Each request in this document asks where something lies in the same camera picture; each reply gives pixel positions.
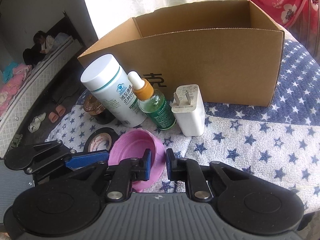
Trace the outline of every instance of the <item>cardboard box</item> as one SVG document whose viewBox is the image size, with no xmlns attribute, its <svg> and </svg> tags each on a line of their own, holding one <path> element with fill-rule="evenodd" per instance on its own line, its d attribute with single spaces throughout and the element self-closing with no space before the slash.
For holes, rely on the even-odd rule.
<svg viewBox="0 0 320 240">
<path fill-rule="evenodd" d="M 78 57 L 87 67 L 111 53 L 167 99 L 197 84 L 205 102 L 268 106 L 284 32 L 248 0 L 205 1 L 130 18 Z"/>
</svg>

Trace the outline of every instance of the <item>dropper bottle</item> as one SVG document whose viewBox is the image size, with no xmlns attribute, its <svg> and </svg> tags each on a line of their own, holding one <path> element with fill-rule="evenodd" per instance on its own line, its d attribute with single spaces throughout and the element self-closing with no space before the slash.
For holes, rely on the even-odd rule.
<svg viewBox="0 0 320 240">
<path fill-rule="evenodd" d="M 132 91 L 138 98 L 140 109 L 160 130 L 170 129 L 176 119 L 163 93 L 154 89 L 148 80 L 140 78 L 135 71 L 129 72 L 128 79 L 132 83 Z"/>
</svg>

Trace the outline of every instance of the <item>white charger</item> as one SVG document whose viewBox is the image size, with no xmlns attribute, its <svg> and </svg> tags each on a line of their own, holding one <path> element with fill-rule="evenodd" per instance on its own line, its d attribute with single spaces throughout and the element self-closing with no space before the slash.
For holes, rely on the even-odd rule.
<svg viewBox="0 0 320 240">
<path fill-rule="evenodd" d="M 185 136 L 204 133 L 205 110 L 198 85 L 179 86 L 173 94 L 171 111 Z"/>
</svg>

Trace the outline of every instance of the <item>white fabric with blue stars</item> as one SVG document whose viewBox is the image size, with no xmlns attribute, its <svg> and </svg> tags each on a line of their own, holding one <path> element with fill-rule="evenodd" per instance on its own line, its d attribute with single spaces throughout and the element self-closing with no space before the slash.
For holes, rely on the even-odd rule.
<svg viewBox="0 0 320 240">
<path fill-rule="evenodd" d="M 138 127 L 161 139 L 178 158 L 191 158 L 200 165 L 221 161 L 292 190 L 309 213 L 320 208 L 319 90 L 319 65 L 300 43 L 286 40 L 270 107 L 205 103 L 205 131 L 199 137 L 184 136 L 177 124 L 161 131 L 149 119 Z M 79 98 L 47 141 L 61 139 L 67 147 L 82 151 L 88 137 L 101 127 L 111 127 L 119 135 L 132 129 L 117 120 L 97 124 L 81 106 L 87 94 Z M 164 169 L 145 192 L 184 190 L 182 182 L 168 181 Z"/>
</svg>

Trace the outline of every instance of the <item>teal cloth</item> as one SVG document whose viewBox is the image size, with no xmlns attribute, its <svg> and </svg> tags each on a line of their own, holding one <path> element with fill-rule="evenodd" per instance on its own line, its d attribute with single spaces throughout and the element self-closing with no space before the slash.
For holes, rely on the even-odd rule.
<svg viewBox="0 0 320 240">
<path fill-rule="evenodd" d="M 13 77 L 12 69 L 14 69 L 18 65 L 19 65 L 18 63 L 13 61 L 8 66 L 5 67 L 5 69 L 3 71 L 3 81 L 4 81 L 4 83 L 7 83 L 10 80 L 10 78 Z"/>
</svg>

